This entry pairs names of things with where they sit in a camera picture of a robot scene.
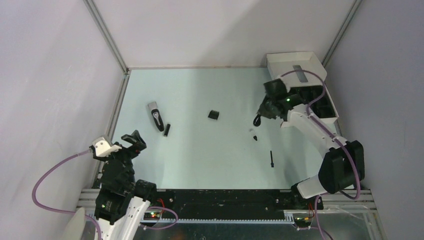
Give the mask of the silver black hair clipper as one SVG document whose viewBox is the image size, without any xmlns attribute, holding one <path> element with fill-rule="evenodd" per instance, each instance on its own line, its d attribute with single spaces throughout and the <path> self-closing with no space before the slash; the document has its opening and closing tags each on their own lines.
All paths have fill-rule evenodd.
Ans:
<svg viewBox="0 0 424 240">
<path fill-rule="evenodd" d="M 147 106 L 149 108 L 149 111 L 152 115 L 154 124 L 156 125 L 157 129 L 160 132 L 163 132 L 165 130 L 165 126 L 164 126 L 164 122 L 162 120 L 161 113 L 158 109 L 157 103 L 155 101 L 153 101 L 153 102 L 150 102 Z"/>
</svg>

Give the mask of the small black cylinder attachment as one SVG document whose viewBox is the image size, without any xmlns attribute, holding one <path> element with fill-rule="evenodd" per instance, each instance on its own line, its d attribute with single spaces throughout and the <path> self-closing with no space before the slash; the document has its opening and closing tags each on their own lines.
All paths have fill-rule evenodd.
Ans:
<svg viewBox="0 0 424 240">
<path fill-rule="evenodd" d="M 170 124 L 170 123 L 168 123 L 168 124 L 165 126 L 165 129 L 164 129 L 164 133 L 163 133 L 163 136 L 164 136 L 164 137 L 167 137 L 167 136 L 169 135 L 170 128 L 171 128 L 171 124 Z"/>
</svg>

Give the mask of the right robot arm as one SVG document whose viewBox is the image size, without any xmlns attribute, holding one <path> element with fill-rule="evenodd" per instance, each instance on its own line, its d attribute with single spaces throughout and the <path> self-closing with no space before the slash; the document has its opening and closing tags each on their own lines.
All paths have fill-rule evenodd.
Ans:
<svg viewBox="0 0 424 240">
<path fill-rule="evenodd" d="M 295 189 L 304 199 L 321 194 L 335 194 L 349 186 L 360 189 L 365 178 L 363 145 L 333 133 L 298 94 L 289 93 L 281 79 L 264 83 L 265 97 L 257 115 L 267 119 L 280 118 L 297 128 L 322 156 L 316 175 L 297 184 Z"/>
</svg>

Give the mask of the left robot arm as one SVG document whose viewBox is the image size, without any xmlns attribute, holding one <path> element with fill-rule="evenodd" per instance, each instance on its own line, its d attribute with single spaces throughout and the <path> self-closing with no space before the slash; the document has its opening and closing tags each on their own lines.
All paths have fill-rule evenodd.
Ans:
<svg viewBox="0 0 424 240">
<path fill-rule="evenodd" d="M 121 139 L 130 146 L 111 143 L 105 136 L 90 146 L 92 157 L 104 163 L 94 209 L 97 240 L 132 240 L 147 208 L 157 198 L 155 183 L 135 178 L 133 159 L 146 149 L 146 142 L 138 130 Z"/>
</svg>

